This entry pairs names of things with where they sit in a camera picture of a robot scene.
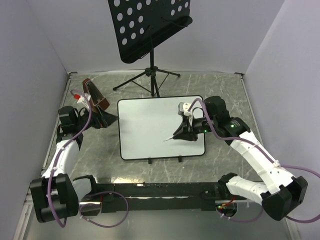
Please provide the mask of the white rectangular whiteboard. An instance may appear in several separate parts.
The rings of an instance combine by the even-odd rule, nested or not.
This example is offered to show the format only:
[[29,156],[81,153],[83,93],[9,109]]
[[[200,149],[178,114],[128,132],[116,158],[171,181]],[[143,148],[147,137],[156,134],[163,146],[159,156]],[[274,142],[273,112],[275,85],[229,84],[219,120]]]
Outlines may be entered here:
[[192,103],[197,95],[121,99],[117,103],[120,156],[125,161],[175,156],[202,156],[205,136],[197,141],[168,140],[182,123],[180,102]]

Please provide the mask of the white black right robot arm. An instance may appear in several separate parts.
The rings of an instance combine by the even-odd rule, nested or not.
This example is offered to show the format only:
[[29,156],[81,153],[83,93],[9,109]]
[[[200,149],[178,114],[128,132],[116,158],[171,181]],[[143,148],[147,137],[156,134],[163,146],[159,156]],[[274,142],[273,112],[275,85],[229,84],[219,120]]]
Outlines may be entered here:
[[261,145],[250,127],[239,117],[231,117],[225,101],[219,96],[192,103],[180,102],[178,115],[182,122],[172,139],[195,142],[199,134],[212,132],[238,152],[261,178],[253,182],[235,173],[219,180],[218,193],[223,199],[240,196],[262,206],[274,220],[280,221],[304,200],[308,182],[281,166]]

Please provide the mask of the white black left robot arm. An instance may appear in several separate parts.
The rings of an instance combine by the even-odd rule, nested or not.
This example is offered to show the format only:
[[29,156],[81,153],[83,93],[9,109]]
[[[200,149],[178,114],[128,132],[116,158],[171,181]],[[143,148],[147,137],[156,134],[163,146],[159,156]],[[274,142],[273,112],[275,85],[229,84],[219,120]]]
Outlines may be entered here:
[[47,223],[78,214],[80,200],[95,200],[99,195],[97,182],[92,175],[73,180],[71,172],[78,160],[83,143],[83,132],[90,128],[108,128],[119,118],[101,108],[83,113],[72,106],[58,110],[60,125],[56,130],[56,150],[47,170],[30,183],[34,211],[39,223]]

